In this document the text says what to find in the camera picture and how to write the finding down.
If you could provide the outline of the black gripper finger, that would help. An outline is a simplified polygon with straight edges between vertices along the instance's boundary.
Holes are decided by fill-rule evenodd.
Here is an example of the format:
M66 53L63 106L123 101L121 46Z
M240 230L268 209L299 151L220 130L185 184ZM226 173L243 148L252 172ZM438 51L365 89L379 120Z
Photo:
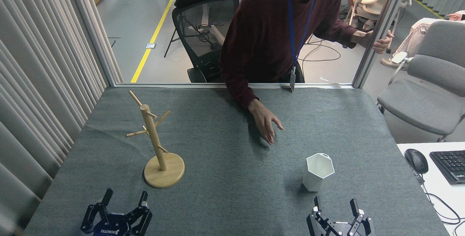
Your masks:
M322 209L319 206L319 197L314 198L314 204L311 213L307 216L307 225L311 236L330 236L332 229L328 219L322 215Z
M138 207L126 214L126 223L129 226L129 235L144 236L153 214L148 208L148 193L143 191Z
M95 229L97 227L103 227L109 225L109 214L106 209L108 206L111 197L113 195L113 190L112 189L107 189L106 193L103 197L103 199L96 203L96 204L90 204L86 210L86 214L83 218L83 221L81 223L80 229L86 233L90 234L92 232L95 232ZM99 213L100 215L100 222L97 225L94 225L94 219L96 214Z
M350 223L350 228L348 231L349 236L361 236L359 234L358 229L362 225L365 230L365 235L374 236L374 224L371 217L368 217L365 212L358 207L356 199L350 200L352 214L354 216L354 220Z

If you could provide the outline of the person's right hand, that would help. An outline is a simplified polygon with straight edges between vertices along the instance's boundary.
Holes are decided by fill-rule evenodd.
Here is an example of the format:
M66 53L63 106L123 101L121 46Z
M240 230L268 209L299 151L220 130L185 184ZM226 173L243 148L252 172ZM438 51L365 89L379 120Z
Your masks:
M254 99L249 103L248 110L253 115L261 136L269 145L272 145L275 137L274 124L279 130L284 130L279 118L258 99Z

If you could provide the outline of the person's left hand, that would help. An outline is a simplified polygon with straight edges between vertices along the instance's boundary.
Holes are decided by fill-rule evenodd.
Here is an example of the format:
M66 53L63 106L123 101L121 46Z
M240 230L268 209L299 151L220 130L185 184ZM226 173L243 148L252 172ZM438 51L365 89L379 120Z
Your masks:
M387 35L383 39L379 39L373 43L372 49L377 54L383 54L388 48L390 48L390 44L392 42L392 38L394 35L392 31L389 29Z

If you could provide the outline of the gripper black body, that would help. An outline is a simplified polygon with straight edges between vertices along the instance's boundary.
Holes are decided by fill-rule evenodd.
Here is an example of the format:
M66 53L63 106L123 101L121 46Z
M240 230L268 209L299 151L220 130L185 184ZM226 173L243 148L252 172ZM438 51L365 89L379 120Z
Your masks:
M330 222L329 236L351 236L352 225L348 222Z
M94 236L129 236L131 230L129 219L131 217L132 214L100 215L100 222L94 226Z

